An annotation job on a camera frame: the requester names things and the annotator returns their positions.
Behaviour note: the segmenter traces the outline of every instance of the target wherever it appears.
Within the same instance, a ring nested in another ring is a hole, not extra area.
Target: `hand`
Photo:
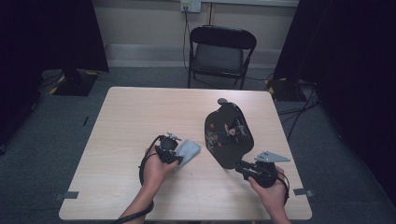
[[[168,177],[169,174],[178,166],[178,161],[174,161],[171,164],[163,163],[160,160],[155,147],[152,147],[149,150],[148,156],[149,158],[146,161],[143,173],[143,178],[145,180],[143,186],[159,189],[166,177]]]
[[[284,174],[282,168],[276,166],[276,170],[279,173]],[[284,179],[283,175],[278,176],[282,180]],[[262,205],[264,205],[274,223],[290,223],[286,215],[284,205],[286,189],[279,180],[277,180],[272,187],[267,189],[260,186],[252,177],[248,178],[248,182],[250,183],[250,186],[257,192],[257,194],[259,194]]]

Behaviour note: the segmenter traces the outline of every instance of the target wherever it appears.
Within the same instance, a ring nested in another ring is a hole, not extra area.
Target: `electrical outlet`
[[[189,11],[191,7],[191,1],[180,1],[180,11]]]
[[[201,2],[182,0],[180,1],[180,11],[201,12]]]

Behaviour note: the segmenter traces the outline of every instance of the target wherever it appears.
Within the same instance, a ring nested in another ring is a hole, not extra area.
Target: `gray carpet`
[[[263,91],[273,70],[249,69],[244,90]],[[47,71],[43,77],[56,76]],[[196,89],[238,89],[233,80],[199,77]],[[58,217],[106,92],[113,86],[186,88],[184,68],[111,68],[101,73],[87,97],[56,96],[46,80],[35,111],[7,143],[0,157],[0,223],[68,223]],[[301,102],[276,102],[278,111],[301,108]],[[280,116],[289,130],[293,114]],[[304,112],[290,136],[290,149],[301,179],[315,196],[313,217],[302,223],[396,223],[396,212],[363,162],[338,138],[336,123],[321,105]]]

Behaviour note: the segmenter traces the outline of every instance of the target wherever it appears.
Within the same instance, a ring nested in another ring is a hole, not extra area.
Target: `black stand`
[[[97,79],[97,74],[88,74],[85,71],[66,70],[57,86],[52,89],[53,95],[88,96]]]

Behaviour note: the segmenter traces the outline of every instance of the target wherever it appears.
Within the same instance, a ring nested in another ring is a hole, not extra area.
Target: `chair backrest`
[[[190,44],[206,44],[233,49],[255,49],[256,37],[249,31],[214,25],[203,25],[192,29]]]

